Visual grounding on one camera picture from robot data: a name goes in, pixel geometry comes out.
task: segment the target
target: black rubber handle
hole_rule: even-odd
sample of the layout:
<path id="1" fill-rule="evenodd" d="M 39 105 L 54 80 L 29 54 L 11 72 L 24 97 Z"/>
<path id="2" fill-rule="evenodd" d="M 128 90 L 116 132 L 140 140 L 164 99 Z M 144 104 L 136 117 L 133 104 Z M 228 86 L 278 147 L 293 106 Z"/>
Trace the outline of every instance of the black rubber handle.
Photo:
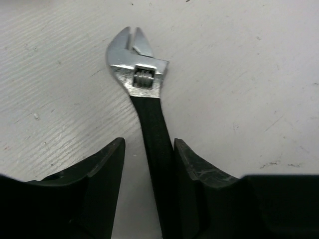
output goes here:
<path id="1" fill-rule="evenodd" d="M 163 239 L 181 239 L 174 150 L 160 99 L 133 97 L 139 115 Z"/>

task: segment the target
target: scratched white surface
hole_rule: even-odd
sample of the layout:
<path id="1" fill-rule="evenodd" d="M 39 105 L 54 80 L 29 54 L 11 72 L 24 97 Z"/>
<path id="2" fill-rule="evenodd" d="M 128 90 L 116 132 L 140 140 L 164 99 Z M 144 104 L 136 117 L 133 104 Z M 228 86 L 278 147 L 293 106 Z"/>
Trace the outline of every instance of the scratched white surface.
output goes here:
<path id="1" fill-rule="evenodd" d="M 128 25 L 170 61 L 172 140 L 237 177 L 318 173 L 317 0 L 0 0 L 0 173 L 42 179 L 122 136 L 113 238 L 160 239 L 137 114 L 104 60 Z"/>

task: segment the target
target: white table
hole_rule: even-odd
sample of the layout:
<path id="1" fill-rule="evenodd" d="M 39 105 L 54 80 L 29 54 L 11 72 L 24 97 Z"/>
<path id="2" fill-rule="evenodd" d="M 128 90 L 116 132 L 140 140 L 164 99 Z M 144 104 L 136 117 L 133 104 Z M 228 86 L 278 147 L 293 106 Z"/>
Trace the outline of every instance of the white table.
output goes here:
<path id="1" fill-rule="evenodd" d="M 104 54 L 126 26 L 170 61 L 162 108 L 231 175 L 319 170 L 319 1 L 0 0 L 0 172 L 40 180 L 114 138 L 113 238 L 160 239 L 139 120 Z"/>

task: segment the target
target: chrome wrench head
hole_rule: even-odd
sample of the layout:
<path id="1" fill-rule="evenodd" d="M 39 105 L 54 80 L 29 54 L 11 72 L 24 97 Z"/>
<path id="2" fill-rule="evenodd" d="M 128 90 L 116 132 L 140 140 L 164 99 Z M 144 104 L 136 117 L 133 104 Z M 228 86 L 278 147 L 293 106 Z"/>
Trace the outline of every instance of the chrome wrench head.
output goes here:
<path id="1" fill-rule="evenodd" d="M 124 28 L 109 44 L 107 65 L 130 96 L 159 98 L 169 62 L 154 58 L 140 28 L 132 41 L 130 31 L 130 27 Z"/>

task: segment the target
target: wrench handle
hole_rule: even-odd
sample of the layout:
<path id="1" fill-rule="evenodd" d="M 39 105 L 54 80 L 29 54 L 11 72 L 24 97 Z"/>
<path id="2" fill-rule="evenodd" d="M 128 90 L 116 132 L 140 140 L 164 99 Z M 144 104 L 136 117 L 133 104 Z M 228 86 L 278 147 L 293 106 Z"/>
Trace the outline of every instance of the wrench handle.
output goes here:
<path id="1" fill-rule="evenodd" d="M 159 98 L 131 96 L 139 115 L 163 239 L 181 239 L 174 150 Z"/>

